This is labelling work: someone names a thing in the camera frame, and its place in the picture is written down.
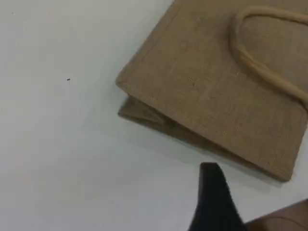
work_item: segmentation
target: burlap bag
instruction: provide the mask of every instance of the burlap bag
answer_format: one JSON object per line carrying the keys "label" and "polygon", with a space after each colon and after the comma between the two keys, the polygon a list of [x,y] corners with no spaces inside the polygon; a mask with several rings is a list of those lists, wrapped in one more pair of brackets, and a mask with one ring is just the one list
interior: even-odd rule
{"label": "burlap bag", "polygon": [[[117,79],[131,96],[120,115],[205,148],[210,141],[287,181],[307,111],[233,59],[230,19],[249,5],[305,13],[308,1],[176,0]],[[308,90],[307,26],[252,17],[241,36],[256,59]]]}

